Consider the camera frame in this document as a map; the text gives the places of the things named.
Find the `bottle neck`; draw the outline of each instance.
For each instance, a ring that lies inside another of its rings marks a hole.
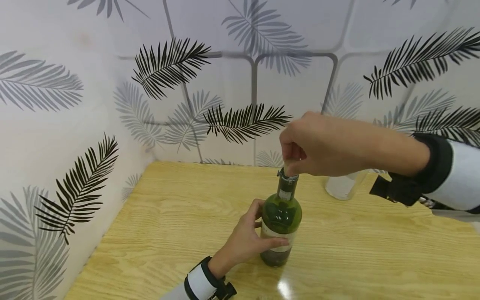
[[[297,187],[297,182],[299,179],[298,175],[288,177],[285,175],[283,168],[278,171],[278,188],[276,195],[278,198],[290,201],[295,196],[295,189]]]

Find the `hand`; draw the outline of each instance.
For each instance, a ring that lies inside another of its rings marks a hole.
[[[212,257],[208,268],[217,279],[222,278],[237,264],[246,262],[271,248],[287,246],[288,240],[283,238],[262,239],[255,228],[262,225],[256,221],[262,216],[264,200],[255,199],[248,211],[240,217],[225,245]]]
[[[286,175],[343,176],[377,168],[414,176],[430,159],[428,147],[370,123],[307,112],[280,134]]]

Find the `bottle label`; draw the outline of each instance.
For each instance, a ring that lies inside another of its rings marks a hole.
[[[267,238],[284,238],[284,239],[287,239],[288,240],[288,246],[280,246],[280,247],[277,247],[277,248],[270,249],[270,251],[273,251],[273,252],[286,252],[286,251],[290,250],[290,248],[292,248],[293,240],[295,239],[295,234],[296,233],[297,233],[296,231],[294,231],[292,233],[288,233],[288,234],[276,233],[275,231],[268,228],[267,225],[262,221],[262,230],[261,230],[260,236],[262,237],[262,239],[267,239]]]
[[[282,200],[290,200],[290,198],[292,197],[292,192],[278,190],[278,197]]]

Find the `white sleeve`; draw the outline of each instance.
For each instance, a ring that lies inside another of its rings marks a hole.
[[[450,171],[444,181],[425,196],[455,210],[474,209],[480,205],[480,149],[448,142],[452,147]]]
[[[212,286],[202,265],[199,264],[188,273],[182,283],[160,300],[209,300],[215,292],[216,288]]]

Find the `left hand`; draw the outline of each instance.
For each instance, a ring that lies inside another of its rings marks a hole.
[[[288,240],[283,238],[262,239],[255,228],[262,225],[257,221],[262,216],[265,201],[255,199],[248,211],[240,217],[225,245],[218,250],[208,263],[208,268],[217,279],[222,278],[237,264],[246,262],[271,248],[287,246]]]

